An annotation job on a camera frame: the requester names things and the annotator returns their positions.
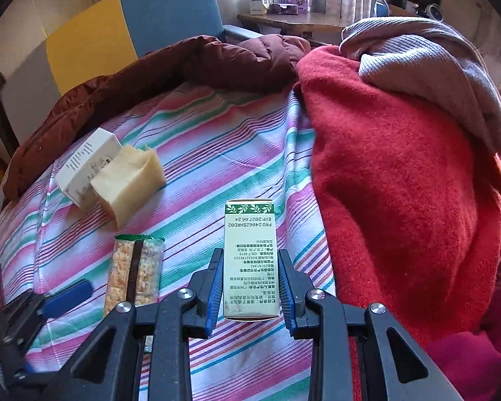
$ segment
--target wall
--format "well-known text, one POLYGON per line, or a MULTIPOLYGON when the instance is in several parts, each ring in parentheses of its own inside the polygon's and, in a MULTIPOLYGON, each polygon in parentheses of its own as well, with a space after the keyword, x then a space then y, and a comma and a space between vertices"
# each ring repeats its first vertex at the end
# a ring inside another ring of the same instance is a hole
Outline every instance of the wall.
POLYGON ((501 82, 501 17, 488 0, 442 0, 445 22, 473 42, 490 76, 501 82))

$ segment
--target blue gripper pad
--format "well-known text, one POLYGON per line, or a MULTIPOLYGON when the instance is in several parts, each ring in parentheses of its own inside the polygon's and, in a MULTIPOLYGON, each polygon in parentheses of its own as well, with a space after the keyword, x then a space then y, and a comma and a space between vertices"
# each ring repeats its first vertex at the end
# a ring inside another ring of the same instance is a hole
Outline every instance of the blue gripper pad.
POLYGON ((281 296, 282 313, 284 314, 286 328, 290 331, 290 335, 293 336, 293 332, 296 328, 295 301, 290 289, 290 284, 288 283, 286 268, 284 267, 284 261, 280 255, 280 252, 278 254, 278 286, 281 296))
POLYGON ((64 313, 86 301, 93 294, 93 285, 88 280, 80 280, 71 286, 47 297, 41 309, 45 318, 59 318, 64 313))
POLYGON ((224 258, 220 258, 217 264, 217 271, 213 284, 211 286, 211 293, 208 300, 208 314, 206 316, 206 334, 211 335, 217 324, 217 316, 219 315, 220 299, 223 294, 223 264, 224 258))

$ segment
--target chair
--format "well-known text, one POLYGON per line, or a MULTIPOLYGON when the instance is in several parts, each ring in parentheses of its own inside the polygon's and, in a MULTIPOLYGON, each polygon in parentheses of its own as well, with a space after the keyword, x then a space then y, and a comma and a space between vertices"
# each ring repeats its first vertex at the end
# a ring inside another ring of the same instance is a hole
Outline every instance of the chair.
POLYGON ((223 26, 217 0, 102 0, 84 10, 39 45, 8 80, 0 74, 0 137, 9 155, 73 87, 200 34, 235 42, 261 36, 223 26))

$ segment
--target purple box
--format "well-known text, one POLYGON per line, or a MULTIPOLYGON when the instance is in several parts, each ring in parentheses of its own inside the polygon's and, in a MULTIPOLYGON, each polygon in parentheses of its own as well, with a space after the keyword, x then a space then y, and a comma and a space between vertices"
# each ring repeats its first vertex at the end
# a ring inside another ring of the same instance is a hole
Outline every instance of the purple box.
POLYGON ((269 8, 271 13, 278 13, 281 15, 298 15, 299 8, 295 4, 279 4, 273 3, 269 8))
POLYGON ((296 4, 299 8, 299 15, 306 14, 310 11, 312 0, 288 0, 287 3, 296 4))

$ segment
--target red blanket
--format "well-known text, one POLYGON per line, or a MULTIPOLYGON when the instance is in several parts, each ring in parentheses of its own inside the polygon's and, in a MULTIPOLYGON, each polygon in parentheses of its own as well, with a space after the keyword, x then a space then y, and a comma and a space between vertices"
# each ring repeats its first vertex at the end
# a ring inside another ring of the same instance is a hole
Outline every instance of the red blanket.
POLYGON ((466 401, 501 401, 501 260, 480 330, 431 342, 427 352, 466 401))
POLYGON ((501 163, 438 106, 364 84, 322 47, 298 64, 338 297, 420 342, 476 329, 501 254, 501 163))

